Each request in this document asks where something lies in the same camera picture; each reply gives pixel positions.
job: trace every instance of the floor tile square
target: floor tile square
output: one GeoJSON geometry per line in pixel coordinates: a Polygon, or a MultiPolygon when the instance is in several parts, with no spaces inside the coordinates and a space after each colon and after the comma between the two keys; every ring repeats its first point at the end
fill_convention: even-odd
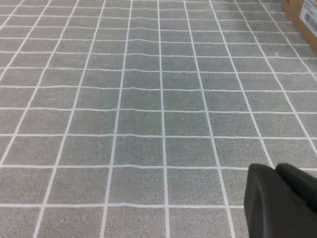
{"type": "Polygon", "coordinates": [[[102,207],[46,208],[38,237],[97,238],[102,219],[102,207]]]}
{"type": "Polygon", "coordinates": [[[243,205],[247,175],[247,170],[222,170],[229,205],[243,205]]]}
{"type": "Polygon", "coordinates": [[[50,6],[75,6],[76,0],[52,0],[50,6]]]}
{"type": "Polygon", "coordinates": [[[61,137],[16,137],[4,164],[54,165],[60,143],[61,137]]]}
{"type": "Polygon", "coordinates": [[[210,114],[214,136],[257,136],[249,114],[210,114]]]}
{"type": "Polygon", "coordinates": [[[122,69],[123,56],[91,55],[88,68],[122,69]]]}
{"type": "Polygon", "coordinates": [[[19,53],[12,62],[12,67],[45,67],[50,54],[19,53]]]}
{"type": "Polygon", "coordinates": [[[306,46],[293,46],[296,52],[300,57],[317,57],[315,51],[312,51],[312,48],[309,45],[306,46]]]}
{"type": "MultiPolygon", "coordinates": [[[[188,13],[189,19],[215,20],[214,14],[212,14],[209,11],[188,11],[187,13],[188,13]]],[[[186,12],[182,14],[181,18],[186,18],[186,12]]]]}
{"type": "Polygon", "coordinates": [[[233,57],[262,57],[262,53],[257,45],[228,45],[233,57]]]}
{"type": "Polygon", "coordinates": [[[261,45],[266,57],[295,57],[296,54],[291,46],[284,45],[261,45]]]}
{"type": "Polygon", "coordinates": [[[31,107],[71,109],[76,92],[76,88],[39,88],[31,107]]]}
{"type": "Polygon", "coordinates": [[[234,232],[237,238],[249,236],[247,219],[244,209],[230,209],[234,232]]]}
{"type": "Polygon", "coordinates": [[[317,82],[310,74],[278,74],[285,90],[317,90],[317,82]]]}
{"type": "Polygon", "coordinates": [[[317,115],[302,114],[299,115],[306,131],[312,137],[317,137],[317,115]]]}
{"type": "Polygon", "coordinates": [[[191,42],[189,31],[161,31],[161,42],[191,42]]]}
{"type": "Polygon", "coordinates": [[[77,27],[96,27],[98,18],[92,17],[72,17],[69,21],[68,26],[77,26],[77,27]]]}
{"type": "Polygon", "coordinates": [[[188,31],[188,22],[187,20],[160,20],[160,30],[179,30],[179,31],[188,31]]]}
{"type": "Polygon", "coordinates": [[[105,237],[165,237],[163,208],[109,207],[105,237]]]}
{"type": "Polygon", "coordinates": [[[116,112],[75,111],[69,133],[110,134],[114,132],[116,112]]]}
{"type": "Polygon", "coordinates": [[[266,12],[244,12],[247,21],[272,21],[266,12]]]}
{"type": "Polygon", "coordinates": [[[80,89],[76,108],[116,109],[119,90],[117,89],[80,89]]]}
{"type": "Polygon", "coordinates": [[[297,112],[317,113],[317,93],[287,93],[291,103],[297,112]]]}
{"type": "Polygon", "coordinates": [[[108,168],[57,169],[49,204],[103,203],[108,168]]]}
{"type": "Polygon", "coordinates": [[[118,134],[162,135],[161,113],[120,111],[118,134]]]}
{"type": "Polygon", "coordinates": [[[164,89],[200,89],[198,75],[194,73],[172,73],[164,72],[164,89]]]}
{"type": "Polygon", "coordinates": [[[253,112],[291,112],[286,97],[281,92],[246,92],[253,112]]]}
{"type": "Polygon", "coordinates": [[[55,53],[49,67],[83,68],[87,60],[86,54],[57,54],[55,53]]]}
{"type": "Polygon", "coordinates": [[[100,20],[101,28],[128,28],[128,19],[102,18],[100,20]]]}
{"type": "Polygon", "coordinates": [[[192,31],[218,31],[219,26],[216,21],[209,21],[206,24],[204,20],[190,20],[190,28],[192,31]]]}
{"type": "Polygon", "coordinates": [[[201,80],[205,90],[240,90],[240,85],[234,73],[201,73],[201,80]]]}
{"type": "Polygon", "coordinates": [[[159,55],[159,44],[157,42],[147,41],[129,41],[128,43],[128,54],[148,54],[148,55],[159,55]]]}
{"type": "Polygon", "coordinates": [[[36,40],[28,39],[21,48],[21,52],[42,52],[53,51],[57,40],[36,40]]]}
{"type": "Polygon", "coordinates": [[[36,86],[43,69],[9,68],[4,74],[0,85],[36,86]]]}
{"type": "Polygon", "coordinates": [[[261,3],[238,3],[240,9],[242,11],[264,11],[265,8],[261,5],[261,3]]]}
{"type": "Polygon", "coordinates": [[[184,8],[184,3],[182,2],[173,2],[173,1],[163,1],[159,3],[159,9],[163,10],[163,9],[183,9],[185,11],[184,8]]]}
{"type": "Polygon", "coordinates": [[[6,26],[33,26],[37,19],[34,16],[11,16],[6,26]]]}
{"type": "Polygon", "coordinates": [[[109,165],[112,137],[68,136],[60,165],[109,165]]]}
{"type": "Polygon", "coordinates": [[[265,59],[234,58],[233,62],[238,72],[271,72],[265,59]]]}
{"type": "Polygon", "coordinates": [[[252,31],[279,32],[274,22],[249,22],[252,31]]]}
{"type": "Polygon", "coordinates": [[[224,44],[195,44],[195,51],[197,56],[228,56],[228,52],[224,44]]]}
{"type": "Polygon", "coordinates": [[[17,51],[20,47],[22,39],[1,39],[0,40],[0,50],[1,51],[17,51]]]}
{"type": "Polygon", "coordinates": [[[39,208],[0,208],[0,230],[3,237],[32,237],[39,208]]]}
{"type": "Polygon", "coordinates": [[[1,110],[0,133],[14,133],[22,114],[20,110],[1,110]]]}
{"type": "Polygon", "coordinates": [[[75,69],[47,69],[42,78],[41,86],[78,86],[82,70],[75,69]]]}
{"type": "Polygon", "coordinates": [[[124,73],[123,87],[158,89],[160,88],[159,73],[126,71],[124,73]]]}
{"type": "Polygon", "coordinates": [[[98,29],[96,40],[126,40],[126,29],[98,29]]]}
{"type": "Polygon", "coordinates": [[[247,24],[243,21],[220,21],[222,31],[249,31],[247,24]]]}
{"type": "Polygon", "coordinates": [[[210,139],[167,138],[168,166],[216,166],[210,139]]]}
{"type": "Polygon", "coordinates": [[[160,110],[160,92],[137,89],[123,90],[121,108],[160,110]]]}
{"type": "Polygon", "coordinates": [[[58,7],[58,6],[49,6],[48,8],[46,8],[46,10],[44,11],[44,15],[53,15],[53,16],[69,16],[72,12],[72,8],[68,7],[58,7]]]}
{"type": "Polygon", "coordinates": [[[264,140],[273,164],[289,163],[299,168],[316,168],[316,155],[308,140],[264,140]]]}
{"type": "Polygon", "coordinates": [[[299,59],[268,59],[275,72],[307,72],[299,59]]]}
{"type": "Polygon", "coordinates": [[[187,10],[211,10],[209,2],[187,2],[187,10]]]}
{"type": "Polygon", "coordinates": [[[317,73],[317,59],[304,59],[303,61],[313,73],[317,73]]]}
{"type": "Polygon", "coordinates": [[[37,26],[60,26],[63,27],[66,25],[68,17],[63,16],[42,16],[39,20],[37,26]]]}
{"type": "Polygon", "coordinates": [[[205,113],[165,113],[166,135],[210,136],[205,113]]]}
{"type": "Polygon", "coordinates": [[[213,9],[217,11],[239,11],[239,8],[232,2],[213,2],[213,9]]]}
{"type": "Polygon", "coordinates": [[[162,69],[165,71],[197,71],[192,57],[162,57],[162,69]]]}
{"type": "Polygon", "coordinates": [[[161,138],[118,137],[116,141],[115,165],[163,165],[161,138]]]}
{"type": "Polygon", "coordinates": [[[83,86],[101,88],[119,88],[122,72],[87,70],[84,75],[83,86]]]}
{"type": "Polygon", "coordinates": [[[255,43],[251,32],[224,32],[224,38],[227,43],[255,43]]]}
{"type": "Polygon", "coordinates": [[[204,111],[200,91],[164,91],[164,109],[176,111],[204,111]]]}
{"type": "Polygon", "coordinates": [[[164,204],[163,169],[114,168],[110,203],[164,204]]]}
{"type": "Polygon", "coordinates": [[[11,37],[26,37],[30,31],[29,27],[3,27],[0,31],[0,37],[11,38],[11,37]]]}
{"type": "Polygon", "coordinates": [[[248,111],[241,92],[205,92],[209,111],[248,111]]]}
{"type": "MultiPolygon", "coordinates": [[[[134,9],[131,12],[131,17],[134,17],[134,9]]],[[[129,17],[130,9],[116,9],[116,8],[104,8],[103,15],[105,17],[129,17]]]]}
{"type": "Polygon", "coordinates": [[[147,71],[159,70],[159,57],[144,55],[128,55],[125,60],[125,68],[136,68],[147,71]]]}
{"type": "Polygon", "coordinates": [[[221,20],[244,20],[243,15],[238,11],[216,11],[217,19],[221,20]]]}
{"type": "Polygon", "coordinates": [[[33,92],[33,88],[0,88],[0,107],[24,108],[33,92]]]}
{"type": "Polygon", "coordinates": [[[153,2],[153,1],[135,1],[132,4],[133,9],[142,9],[142,8],[157,9],[157,7],[158,7],[157,2],[153,2]]]}
{"type": "Polygon", "coordinates": [[[233,72],[229,58],[197,58],[200,71],[233,72]]]}
{"type": "Polygon", "coordinates": [[[70,52],[70,53],[88,53],[91,41],[69,41],[62,40],[57,48],[57,52],[70,52]]]}
{"type": "Polygon", "coordinates": [[[282,32],[295,32],[298,33],[298,30],[293,25],[292,22],[277,22],[277,25],[281,29],[282,32]]]}
{"type": "Polygon", "coordinates": [[[67,27],[63,34],[63,39],[91,40],[94,37],[94,32],[95,29],[67,27]]]}
{"type": "Polygon", "coordinates": [[[240,73],[245,90],[281,90],[273,74],[240,73]]]}
{"type": "Polygon", "coordinates": [[[252,163],[268,165],[260,140],[216,139],[221,166],[248,167],[252,163]]]}
{"type": "Polygon", "coordinates": [[[42,203],[51,173],[51,169],[2,168],[0,202],[42,203]]]}
{"type": "Polygon", "coordinates": [[[218,170],[168,169],[167,183],[169,204],[223,204],[218,170]]]}
{"type": "MultiPolygon", "coordinates": [[[[63,38],[66,37],[67,32],[70,29],[75,29],[75,28],[67,28],[63,34],[63,38]]],[[[54,28],[34,28],[34,30],[31,32],[29,38],[43,38],[43,39],[56,39],[58,40],[60,37],[60,34],[62,32],[63,28],[62,27],[54,27],[54,28]]]]}
{"type": "Polygon", "coordinates": [[[19,129],[21,134],[63,134],[70,112],[29,110],[19,129]]]}
{"type": "Polygon", "coordinates": [[[140,29],[140,28],[130,29],[129,40],[138,40],[138,39],[147,40],[147,41],[159,41],[159,32],[157,30],[140,29]]]}
{"type": "Polygon", "coordinates": [[[144,27],[148,29],[158,30],[157,19],[131,19],[130,28],[144,27]]]}
{"type": "Polygon", "coordinates": [[[146,17],[146,18],[152,18],[157,19],[158,18],[158,11],[155,9],[132,9],[131,17],[146,17]]]}
{"type": "Polygon", "coordinates": [[[190,43],[162,43],[161,53],[163,56],[194,56],[193,47],[190,43]]]}
{"type": "Polygon", "coordinates": [[[169,220],[174,238],[230,237],[225,209],[172,208],[169,220]]]}
{"type": "Polygon", "coordinates": [[[254,117],[262,136],[305,136],[294,115],[255,114],[254,117]]]}

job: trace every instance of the black plastic part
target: black plastic part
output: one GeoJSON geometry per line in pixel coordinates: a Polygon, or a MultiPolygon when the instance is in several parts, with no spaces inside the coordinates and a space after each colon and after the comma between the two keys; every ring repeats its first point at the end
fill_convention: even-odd
{"type": "Polygon", "coordinates": [[[251,238],[317,238],[316,214],[268,166],[249,166],[244,209],[251,238]]]}

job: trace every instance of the grid floor mat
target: grid floor mat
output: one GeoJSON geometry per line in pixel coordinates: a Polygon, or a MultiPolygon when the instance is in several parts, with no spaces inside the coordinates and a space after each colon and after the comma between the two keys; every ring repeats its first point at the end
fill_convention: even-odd
{"type": "Polygon", "coordinates": [[[247,238],[249,164],[317,175],[280,0],[0,0],[0,25],[0,237],[247,238]]]}

